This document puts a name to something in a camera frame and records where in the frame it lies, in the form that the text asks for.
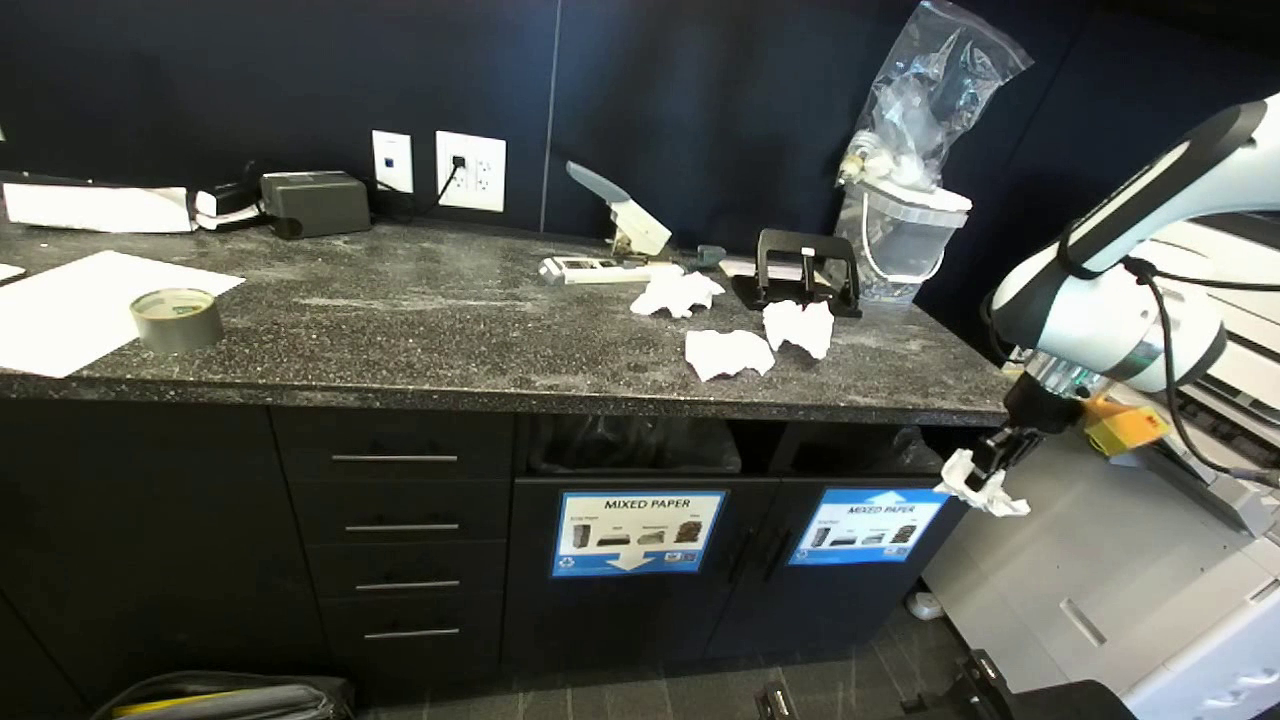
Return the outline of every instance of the granite countertop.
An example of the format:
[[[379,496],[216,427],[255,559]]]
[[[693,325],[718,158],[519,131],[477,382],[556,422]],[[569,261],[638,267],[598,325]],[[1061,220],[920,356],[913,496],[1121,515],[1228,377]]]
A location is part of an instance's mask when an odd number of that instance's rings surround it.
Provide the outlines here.
[[[128,344],[70,380],[0,377],[0,401],[180,401],[465,411],[694,411],[739,420],[996,422],[988,361],[906,304],[834,321],[823,365],[783,347],[769,377],[700,382],[683,329],[758,329],[732,291],[683,325],[636,321],[638,286],[560,286],[530,236],[373,228],[339,239],[81,236],[0,228],[26,273],[116,248],[237,273],[225,340],[195,356]]]

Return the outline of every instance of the printed sign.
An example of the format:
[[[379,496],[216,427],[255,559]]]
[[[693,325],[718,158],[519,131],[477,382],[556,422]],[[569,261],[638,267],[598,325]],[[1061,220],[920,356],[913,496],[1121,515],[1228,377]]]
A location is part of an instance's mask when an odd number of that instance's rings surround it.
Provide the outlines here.
[[[700,572],[724,491],[562,491],[551,577]]]
[[[902,563],[943,500],[929,488],[829,488],[793,569]]]

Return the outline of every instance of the wall outlet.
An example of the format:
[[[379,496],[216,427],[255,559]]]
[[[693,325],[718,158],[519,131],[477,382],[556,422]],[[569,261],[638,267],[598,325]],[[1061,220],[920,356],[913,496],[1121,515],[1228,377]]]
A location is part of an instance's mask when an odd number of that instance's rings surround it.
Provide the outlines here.
[[[374,182],[374,191],[410,194],[410,137],[407,131],[373,131],[373,182]]]
[[[503,213],[506,207],[506,139],[434,131],[434,194],[443,207]]]

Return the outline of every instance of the cable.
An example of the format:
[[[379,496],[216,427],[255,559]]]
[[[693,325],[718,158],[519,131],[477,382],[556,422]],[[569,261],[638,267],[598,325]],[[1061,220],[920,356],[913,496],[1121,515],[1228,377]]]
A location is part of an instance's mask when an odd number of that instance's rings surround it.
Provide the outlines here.
[[[434,191],[434,203],[439,203],[439,194],[452,186],[452,180],[456,180],[459,169],[467,169],[467,158],[465,158],[465,156],[452,156],[452,169],[446,169],[446,176],[443,176],[443,182],[439,182],[439,191]]]
[[[1123,257],[1121,261],[1130,276],[1163,276],[1176,284],[1201,284],[1201,286],[1236,286],[1236,291],[1280,291],[1280,284],[1246,284],[1246,279],[1211,279],[1211,276],[1179,276],[1179,273],[1163,273],[1151,261],[1140,257]]]
[[[1159,291],[1159,284],[1156,284],[1156,262],[1147,262],[1151,273],[1130,267],[1130,262],[1123,262],[1123,267],[1134,276],[1134,284],[1147,284],[1147,291],[1151,291],[1151,298],[1156,298],[1159,336],[1163,336],[1163,404],[1169,404],[1169,420],[1171,420],[1176,435],[1183,438],[1183,446],[1188,446],[1204,466],[1211,466],[1211,471],[1242,475],[1242,479],[1280,488],[1277,475],[1267,475],[1267,471],[1259,471],[1259,466],[1228,466],[1228,462],[1215,462],[1215,459],[1207,459],[1207,456],[1191,444],[1191,432],[1188,432],[1188,422],[1183,422],[1183,411],[1176,407],[1171,314],[1169,314],[1163,291]]]

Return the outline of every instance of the cabinet door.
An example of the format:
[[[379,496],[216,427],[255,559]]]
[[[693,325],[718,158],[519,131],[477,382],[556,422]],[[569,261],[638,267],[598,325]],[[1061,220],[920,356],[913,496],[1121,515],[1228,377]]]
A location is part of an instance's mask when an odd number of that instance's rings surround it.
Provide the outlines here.
[[[2,590],[93,705],[171,667],[315,663],[265,411],[0,404],[0,444]]]
[[[56,672],[31,633],[8,610],[0,595],[0,715],[2,720],[60,720],[82,715],[74,686]]]
[[[551,577],[562,491],[724,488],[708,554],[687,577]],[[775,482],[757,479],[519,479],[510,500],[506,635],[516,672],[700,660],[732,577],[765,532]]]
[[[843,488],[874,482],[929,488],[922,475],[843,479]],[[913,590],[929,554],[960,521],[960,502],[943,502],[902,563],[796,569],[796,544],[829,488],[840,488],[840,479],[778,479],[775,532],[765,559],[737,581],[708,654],[843,653],[862,643]]]

